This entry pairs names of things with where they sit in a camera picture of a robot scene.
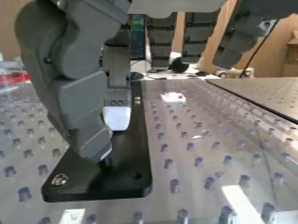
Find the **black cable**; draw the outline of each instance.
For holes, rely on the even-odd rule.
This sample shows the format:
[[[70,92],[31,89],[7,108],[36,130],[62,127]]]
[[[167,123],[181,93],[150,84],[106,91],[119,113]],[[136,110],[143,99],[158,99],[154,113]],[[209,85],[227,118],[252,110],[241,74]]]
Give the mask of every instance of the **black cable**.
[[[261,49],[264,43],[267,42],[267,40],[268,40],[268,38],[269,38],[269,36],[271,36],[271,34],[272,34],[272,32],[273,32],[273,30],[275,30],[275,28],[276,28],[279,22],[280,22],[280,19],[276,21],[276,23],[275,23],[275,25],[273,25],[273,27],[272,27],[269,33],[268,33],[268,36],[264,38],[261,44],[259,45],[259,48],[256,49],[256,51],[255,51],[255,53],[253,53],[253,55],[252,55],[252,57],[251,57],[251,59],[249,59],[247,65],[245,65],[245,68],[244,68],[244,70],[243,70],[243,72],[241,72],[241,74],[240,74],[240,78],[243,78],[243,76],[245,75],[245,73],[247,73],[247,69],[248,69],[248,67],[249,67],[249,65],[251,65],[251,62],[253,61],[256,54],[259,53],[259,51],[260,51],[260,49]]]

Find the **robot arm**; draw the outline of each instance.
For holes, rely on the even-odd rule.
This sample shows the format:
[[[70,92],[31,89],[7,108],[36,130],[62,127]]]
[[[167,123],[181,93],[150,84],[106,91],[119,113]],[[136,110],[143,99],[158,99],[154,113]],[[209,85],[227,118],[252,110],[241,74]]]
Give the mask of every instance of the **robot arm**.
[[[22,57],[50,120],[95,163],[112,147],[102,119],[108,77],[99,68],[100,49],[127,23],[130,6],[127,0],[38,0],[16,21]]]
[[[112,149],[106,123],[114,127],[119,122],[107,114],[115,111],[116,116],[131,116],[130,29],[120,29],[128,22],[128,11],[159,17],[147,17],[152,66],[165,70],[176,12],[187,12],[183,61],[196,63],[212,36],[223,3],[224,0],[135,0],[134,3],[131,0],[36,0],[23,9],[16,34],[31,80],[48,108],[50,120],[87,160],[98,163]],[[272,20],[297,11],[296,0],[239,1],[215,64],[233,67],[257,38],[267,34]],[[102,49],[104,69],[99,66]]]

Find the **mounting hole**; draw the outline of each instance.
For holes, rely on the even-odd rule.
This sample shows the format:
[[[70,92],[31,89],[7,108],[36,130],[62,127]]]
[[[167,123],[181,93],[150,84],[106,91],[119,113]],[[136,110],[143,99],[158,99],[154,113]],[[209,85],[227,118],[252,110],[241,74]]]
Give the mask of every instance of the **mounting hole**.
[[[140,173],[140,172],[135,172],[135,173],[132,174],[132,178],[134,178],[134,180],[140,180],[140,179],[143,179],[143,173]]]

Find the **wooden panel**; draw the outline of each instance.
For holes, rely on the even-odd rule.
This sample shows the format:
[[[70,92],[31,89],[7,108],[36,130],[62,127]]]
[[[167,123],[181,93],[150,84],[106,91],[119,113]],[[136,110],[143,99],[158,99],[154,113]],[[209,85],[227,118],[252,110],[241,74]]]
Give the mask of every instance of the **wooden panel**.
[[[31,0],[0,0],[0,52],[10,60],[20,55],[15,37],[15,20],[20,9]]]

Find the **optical breadboard table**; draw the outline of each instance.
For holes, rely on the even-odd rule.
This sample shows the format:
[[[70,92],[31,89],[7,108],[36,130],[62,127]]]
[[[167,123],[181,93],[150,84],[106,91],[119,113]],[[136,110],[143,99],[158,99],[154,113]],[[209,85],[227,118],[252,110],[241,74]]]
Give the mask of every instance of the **optical breadboard table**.
[[[2,89],[0,223],[257,224],[273,214],[298,223],[297,125],[201,80],[140,84],[152,193],[64,203],[43,201],[42,185],[70,146],[32,85]],[[172,91],[185,104],[164,103]]]

